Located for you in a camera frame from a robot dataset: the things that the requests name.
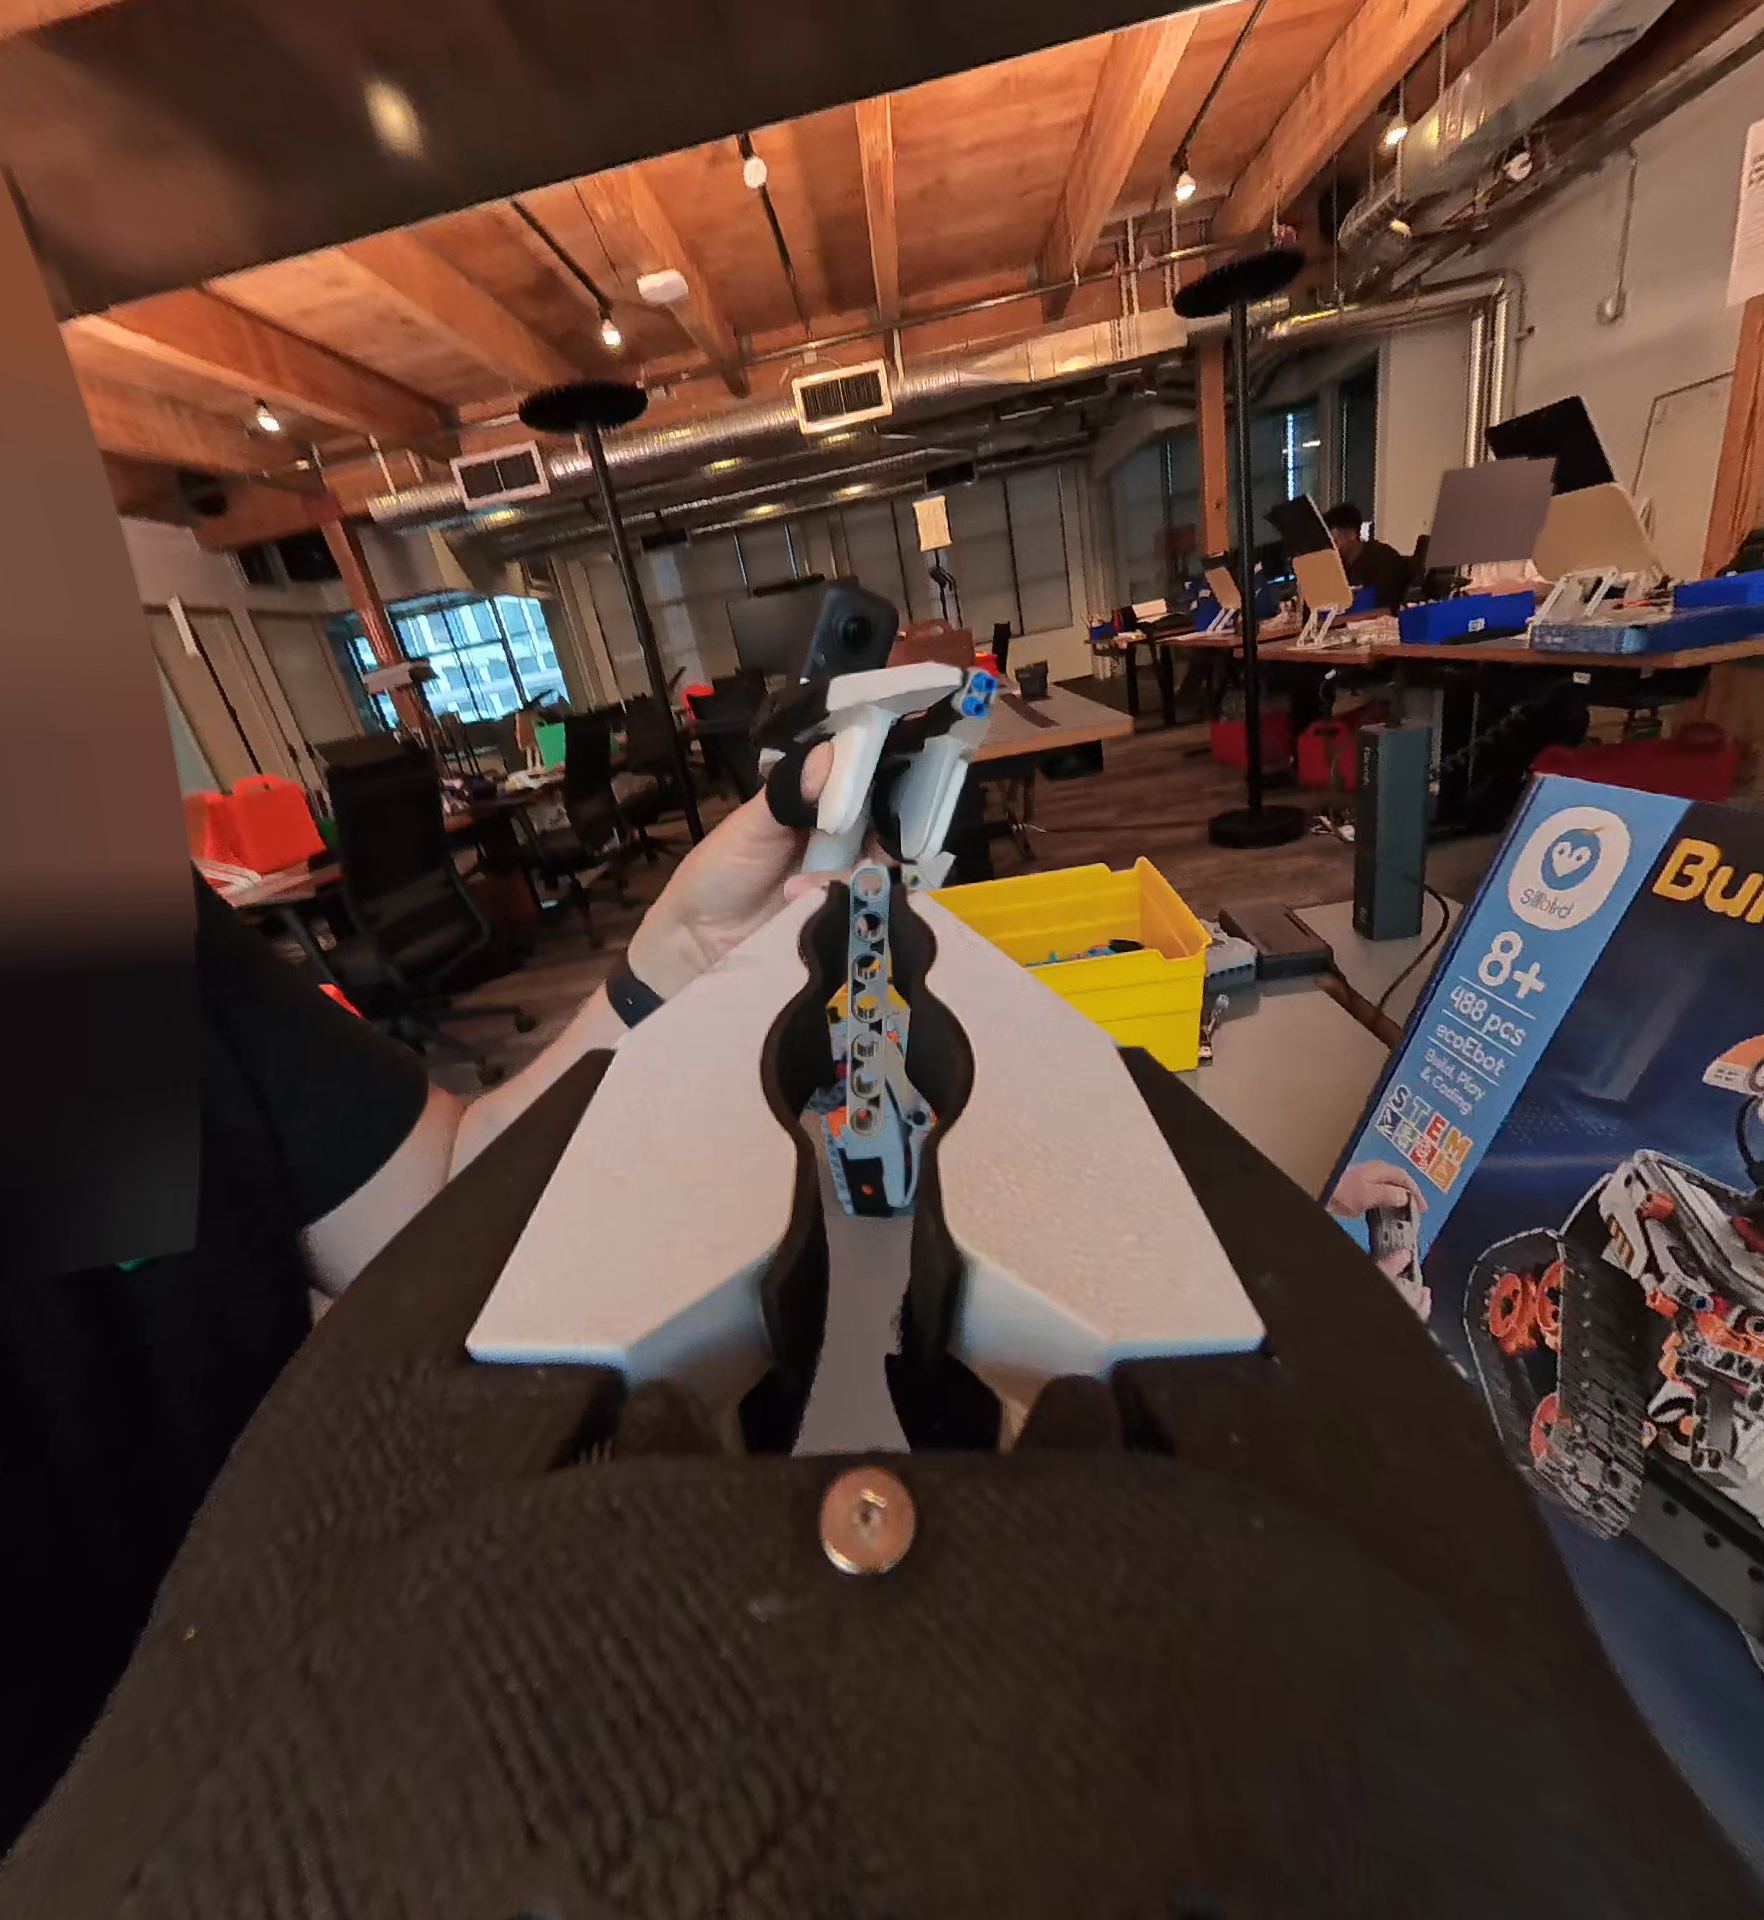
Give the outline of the black office chair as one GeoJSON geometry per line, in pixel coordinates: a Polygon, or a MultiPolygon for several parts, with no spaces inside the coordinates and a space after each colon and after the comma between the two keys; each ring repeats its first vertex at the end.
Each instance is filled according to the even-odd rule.
{"type": "Polygon", "coordinates": [[[484,1088],[496,1086],[503,1067],[447,1024],[537,1026],[521,1003],[456,1005],[463,991],[526,961],[533,924],[510,915],[493,875],[460,869],[438,764],[420,744],[388,733],[334,741],[324,752],[324,791],[346,924],[333,959],[341,991],[388,1036],[417,1052],[446,1049],[484,1088]]]}

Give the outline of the long wooden table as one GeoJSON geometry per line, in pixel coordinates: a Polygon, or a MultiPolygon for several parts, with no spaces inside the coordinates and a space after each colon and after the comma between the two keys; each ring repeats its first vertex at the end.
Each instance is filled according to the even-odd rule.
{"type": "Polygon", "coordinates": [[[1721,624],[1705,645],[1599,654],[1519,637],[1412,645],[1340,626],[1335,645],[1286,634],[1260,656],[1265,712],[1316,701],[1291,735],[1262,721],[1270,788],[1347,805],[1360,791],[1360,732],[1407,721],[1429,740],[1432,828],[1460,837],[1508,817],[1542,752],[1585,752],[1593,709],[1661,709],[1694,698],[1714,667],[1764,670],[1764,630],[1721,624]]]}

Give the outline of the person's black shirt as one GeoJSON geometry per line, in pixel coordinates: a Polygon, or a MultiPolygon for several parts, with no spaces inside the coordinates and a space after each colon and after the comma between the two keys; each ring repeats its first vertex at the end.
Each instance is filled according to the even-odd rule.
{"type": "Polygon", "coordinates": [[[422,1060],[197,885],[197,1240],[0,1279],[0,1859],[86,1740],[200,1502],[313,1327],[303,1231],[425,1112],[422,1060]]]}

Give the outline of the orange case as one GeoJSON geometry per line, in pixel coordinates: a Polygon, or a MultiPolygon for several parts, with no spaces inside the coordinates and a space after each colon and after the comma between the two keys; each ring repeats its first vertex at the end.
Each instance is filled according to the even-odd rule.
{"type": "Polygon", "coordinates": [[[273,775],[244,776],[233,788],[184,795],[195,864],[268,875],[327,851],[309,791],[273,775]]]}

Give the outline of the red plastic crate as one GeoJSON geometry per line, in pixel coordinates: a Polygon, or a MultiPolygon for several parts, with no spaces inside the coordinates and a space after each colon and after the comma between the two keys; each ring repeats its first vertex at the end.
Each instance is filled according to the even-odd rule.
{"type": "Polygon", "coordinates": [[[1538,779],[1591,781],[1685,802],[1723,802],[1734,791],[1737,759],[1737,745],[1721,726],[1685,721],[1672,733],[1545,745],[1528,770],[1538,779]]]}
{"type": "Polygon", "coordinates": [[[1260,715],[1260,762],[1265,779],[1294,776],[1296,783],[1330,792],[1355,792],[1360,784],[1359,733],[1383,717],[1376,704],[1296,727],[1288,708],[1263,708],[1260,715]]]}

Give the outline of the person's left forearm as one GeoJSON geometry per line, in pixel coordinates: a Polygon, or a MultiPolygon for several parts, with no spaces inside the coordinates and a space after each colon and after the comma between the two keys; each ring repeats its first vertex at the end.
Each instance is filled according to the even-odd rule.
{"type": "Polygon", "coordinates": [[[320,1310],[338,1301],[441,1188],[533,1110],[585,1055],[615,1049],[622,1032],[606,987],[597,985],[559,1036],[501,1084],[471,1098],[432,1086],[413,1127],[388,1159],[338,1206],[305,1228],[300,1241],[313,1307],[320,1310]]]}

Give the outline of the dark tower device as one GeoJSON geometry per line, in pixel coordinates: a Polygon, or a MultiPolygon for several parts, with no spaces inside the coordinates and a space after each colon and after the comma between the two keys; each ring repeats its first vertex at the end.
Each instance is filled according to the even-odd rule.
{"type": "Polygon", "coordinates": [[[1429,729],[1360,727],[1357,773],[1352,928],[1369,942],[1414,939],[1428,900],[1429,729]]]}

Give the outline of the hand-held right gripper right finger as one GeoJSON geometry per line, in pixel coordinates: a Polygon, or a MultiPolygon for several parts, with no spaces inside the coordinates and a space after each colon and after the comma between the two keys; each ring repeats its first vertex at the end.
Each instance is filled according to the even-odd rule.
{"type": "Polygon", "coordinates": [[[993,1452],[1055,1379],[1241,1357],[1254,1298],[1178,1155],[1209,1114],[946,905],[898,912],[933,1112],[899,1308],[912,1450],[993,1452]]]}

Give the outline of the yellow storage bin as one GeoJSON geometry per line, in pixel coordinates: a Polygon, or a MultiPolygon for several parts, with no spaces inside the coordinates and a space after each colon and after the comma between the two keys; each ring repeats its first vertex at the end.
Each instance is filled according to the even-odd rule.
{"type": "Polygon", "coordinates": [[[933,900],[1120,1046],[1169,1071],[1202,1063],[1212,935],[1154,860],[949,885],[933,900]]]}

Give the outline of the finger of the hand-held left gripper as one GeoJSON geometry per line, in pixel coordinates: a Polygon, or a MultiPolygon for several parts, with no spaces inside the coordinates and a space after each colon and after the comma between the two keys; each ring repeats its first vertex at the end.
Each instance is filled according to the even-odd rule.
{"type": "Polygon", "coordinates": [[[937,890],[947,877],[946,842],[973,752],[975,717],[959,715],[922,741],[895,781],[895,857],[912,890],[937,890]]]}
{"type": "Polygon", "coordinates": [[[949,704],[966,692],[971,670],[953,664],[906,664],[840,674],[827,684],[827,715],[878,708],[906,715],[949,704]]]}

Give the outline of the black flat device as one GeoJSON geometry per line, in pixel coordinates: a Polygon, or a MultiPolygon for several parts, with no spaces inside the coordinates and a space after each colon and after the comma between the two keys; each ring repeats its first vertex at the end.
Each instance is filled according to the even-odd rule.
{"type": "Polygon", "coordinates": [[[1281,902],[1225,902],[1219,926],[1251,947],[1254,975],[1263,984],[1335,971],[1328,944],[1281,902]]]}

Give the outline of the blue robot kit booklet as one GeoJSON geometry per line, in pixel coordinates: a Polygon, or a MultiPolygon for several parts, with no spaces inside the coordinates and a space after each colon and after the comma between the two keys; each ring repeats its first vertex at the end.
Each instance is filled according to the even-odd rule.
{"type": "Polygon", "coordinates": [[[909,1081],[899,1036],[885,1026],[846,1041],[837,1084],[811,1107],[842,1212],[914,1212],[922,1148],[935,1114],[909,1081]]]}

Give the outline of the grey toy motor block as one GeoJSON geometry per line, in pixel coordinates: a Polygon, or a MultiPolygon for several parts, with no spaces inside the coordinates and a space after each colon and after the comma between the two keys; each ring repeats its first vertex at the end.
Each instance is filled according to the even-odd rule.
{"type": "Polygon", "coordinates": [[[1258,981],[1258,952],[1250,939],[1214,921],[1205,921],[1205,932],[1205,995],[1200,1020],[1202,1065],[1209,1065],[1214,1059],[1215,1032],[1229,1013],[1231,994],[1258,981]]]}

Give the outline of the blue robot kit box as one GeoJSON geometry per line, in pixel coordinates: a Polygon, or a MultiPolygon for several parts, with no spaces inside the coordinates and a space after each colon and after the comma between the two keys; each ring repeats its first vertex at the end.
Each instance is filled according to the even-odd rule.
{"type": "Polygon", "coordinates": [[[1764,1883],[1764,812],[1536,779],[1325,1201],[1764,1883]]]}

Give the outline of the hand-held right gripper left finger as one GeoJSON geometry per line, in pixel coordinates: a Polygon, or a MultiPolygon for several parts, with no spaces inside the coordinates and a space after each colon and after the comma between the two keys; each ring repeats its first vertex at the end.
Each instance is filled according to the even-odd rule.
{"type": "Polygon", "coordinates": [[[484,1365],[676,1381],[728,1447],[794,1452],[828,1301],[819,1155],[848,890],[793,900],[629,1031],[466,1337],[484,1365]]]}

